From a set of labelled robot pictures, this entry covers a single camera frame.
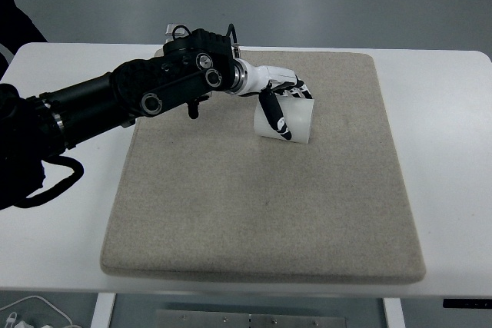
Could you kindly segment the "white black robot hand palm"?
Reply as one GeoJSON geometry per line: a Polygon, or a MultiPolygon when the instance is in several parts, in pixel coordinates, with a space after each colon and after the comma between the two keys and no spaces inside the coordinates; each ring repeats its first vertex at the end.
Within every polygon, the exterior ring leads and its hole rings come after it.
{"type": "Polygon", "coordinates": [[[240,94],[259,93],[269,83],[271,89],[294,87],[298,78],[294,71],[276,66],[253,66],[244,59],[240,60],[240,94]]]}

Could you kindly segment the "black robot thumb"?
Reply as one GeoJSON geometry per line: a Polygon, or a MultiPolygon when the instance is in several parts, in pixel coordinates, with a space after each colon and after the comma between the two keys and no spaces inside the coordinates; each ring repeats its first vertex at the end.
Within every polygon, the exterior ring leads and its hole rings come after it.
{"type": "Polygon", "coordinates": [[[283,139],[292,139],[292,134],[275,93],[270,90],[263,90],[259,94],[259,103],[270,127],[283,139]]]}

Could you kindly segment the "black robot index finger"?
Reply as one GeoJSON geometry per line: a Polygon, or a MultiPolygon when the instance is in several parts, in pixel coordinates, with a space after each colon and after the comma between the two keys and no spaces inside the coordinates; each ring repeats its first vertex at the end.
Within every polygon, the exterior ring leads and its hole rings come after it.
{"type": "Polygon", "coordinates": [[[297,80],[294,86],[289,87],[288,93],[294,98],[305,98],[305,99],[313,98],[307,85],[302,80],[297,80]]]}

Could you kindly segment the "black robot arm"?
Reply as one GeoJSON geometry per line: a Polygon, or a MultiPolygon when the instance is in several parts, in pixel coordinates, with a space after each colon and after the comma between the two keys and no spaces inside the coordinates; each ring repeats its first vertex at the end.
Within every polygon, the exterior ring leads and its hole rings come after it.
{"type": "Polygon", "coordinates": [[[127,61],[100,77],[35,97],[22,98],[13,85],[3,84],[2,208],[37,207],[73,186],[84,168],[66,150],[180,105],[195,119],[199,104],[214,91],[258,97],[269,126],[287,141],[293,134],[279,97],[312,97],[294,71],[242,59],[234,27],[219,35],[176,25],[161,56],[127,61]]]}

